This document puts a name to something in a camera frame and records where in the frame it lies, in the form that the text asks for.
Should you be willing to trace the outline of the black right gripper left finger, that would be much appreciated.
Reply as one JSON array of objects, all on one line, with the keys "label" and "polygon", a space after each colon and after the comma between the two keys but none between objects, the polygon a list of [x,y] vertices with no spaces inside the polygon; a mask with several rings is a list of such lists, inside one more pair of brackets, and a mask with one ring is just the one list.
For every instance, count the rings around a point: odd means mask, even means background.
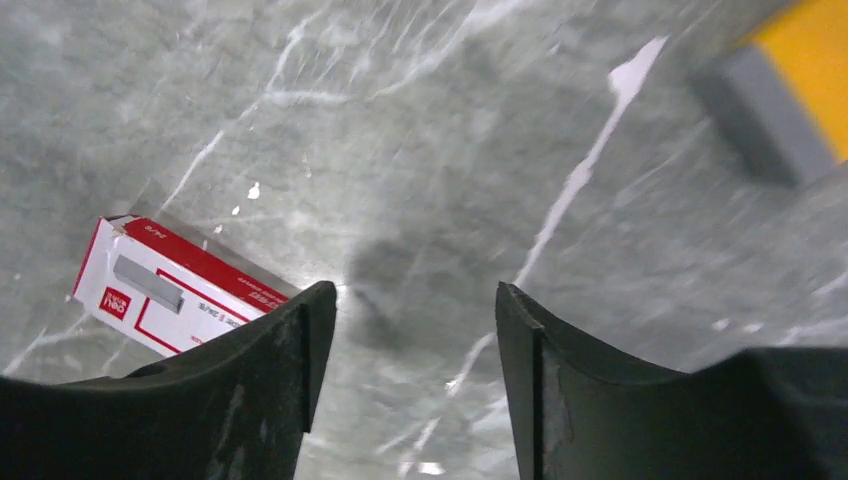
[{"label": "black right gripper left finger", "polygon": [[316,413],[337,291],[122,378],[1,381],[5,479],[290,479]]}]

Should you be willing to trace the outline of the red white staple box sleeve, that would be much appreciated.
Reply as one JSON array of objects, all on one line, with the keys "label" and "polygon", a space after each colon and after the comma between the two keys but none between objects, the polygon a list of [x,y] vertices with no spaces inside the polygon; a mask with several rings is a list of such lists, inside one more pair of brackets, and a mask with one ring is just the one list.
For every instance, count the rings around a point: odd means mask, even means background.
[{"label": "red white staple box sleeve", "polygon": [[72,296],[101,322],[171,357],[286,303],[298,288],[193,231],[101,217]]}]

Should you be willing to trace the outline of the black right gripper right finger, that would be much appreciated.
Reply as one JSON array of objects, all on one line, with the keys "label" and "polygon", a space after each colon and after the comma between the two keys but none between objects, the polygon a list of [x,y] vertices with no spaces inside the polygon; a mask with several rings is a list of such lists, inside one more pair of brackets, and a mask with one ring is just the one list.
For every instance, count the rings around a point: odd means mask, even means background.
[{"label": "black right gripper right finger", "polygon": [[847,352],[755,347],[693,373],[623,352],[499,285],[523,479],[843,479]]}]

